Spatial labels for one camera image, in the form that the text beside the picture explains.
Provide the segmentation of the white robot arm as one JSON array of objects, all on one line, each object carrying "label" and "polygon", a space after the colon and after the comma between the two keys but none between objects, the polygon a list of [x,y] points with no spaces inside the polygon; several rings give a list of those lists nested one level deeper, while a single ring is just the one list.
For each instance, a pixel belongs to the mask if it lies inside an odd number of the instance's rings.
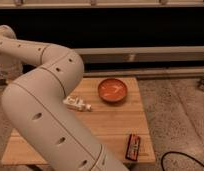
[{"label": "white robot arm", "polygon": [[2,107],[17,131],[55,171],[129,171],[63,103],[83,72],[74,50],[0,26],[0,74],[10,81]]}]

